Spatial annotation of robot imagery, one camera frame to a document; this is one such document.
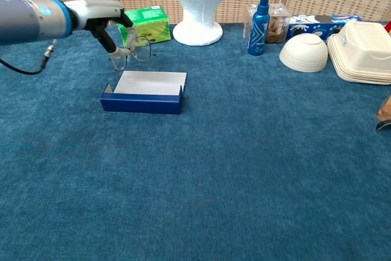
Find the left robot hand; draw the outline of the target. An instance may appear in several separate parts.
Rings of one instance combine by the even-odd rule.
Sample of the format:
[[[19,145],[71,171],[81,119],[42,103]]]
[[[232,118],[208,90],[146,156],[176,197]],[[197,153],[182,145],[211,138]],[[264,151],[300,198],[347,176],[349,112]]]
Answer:
[[[110,0],[74,0],[65,2],[65,6],[77,19],[75,29],[91,32],[109,54],[111,61],[131,55],[135,48],[132,41],[137,37],[136,27],[121,3]],[[118,47],[106,32],[109,21],[125,27],[127,31],[125,47]]]

